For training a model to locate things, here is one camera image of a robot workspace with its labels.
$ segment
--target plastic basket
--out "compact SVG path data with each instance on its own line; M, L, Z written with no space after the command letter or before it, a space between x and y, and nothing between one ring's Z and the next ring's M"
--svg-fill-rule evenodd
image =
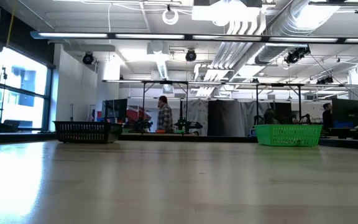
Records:
M122 133L121 124L107 122L54 121L58 140L77 143L109 143Z
M259 144L268 146L317 146L322 125L256 125Z

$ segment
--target plaid shirt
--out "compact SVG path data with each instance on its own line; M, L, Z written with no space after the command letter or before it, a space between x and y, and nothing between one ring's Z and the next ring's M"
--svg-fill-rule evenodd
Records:
M168 105L163 105L158 112L157 129L173 132L172 110Z

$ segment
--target black basket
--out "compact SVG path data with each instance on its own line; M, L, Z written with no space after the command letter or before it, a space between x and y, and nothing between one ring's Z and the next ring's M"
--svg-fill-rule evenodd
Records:
M54 121L61 142L110 143L122 133L121 124L107 122Z

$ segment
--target green basket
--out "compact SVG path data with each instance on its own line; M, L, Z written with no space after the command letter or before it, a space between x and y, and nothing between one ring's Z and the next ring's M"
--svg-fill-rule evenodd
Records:
M317 146L322 125L256 125L259 144L268 146Z

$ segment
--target blue object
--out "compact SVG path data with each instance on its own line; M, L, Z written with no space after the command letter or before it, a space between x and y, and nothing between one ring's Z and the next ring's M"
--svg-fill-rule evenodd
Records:
M334 121L334 128L354 128L354 122Z

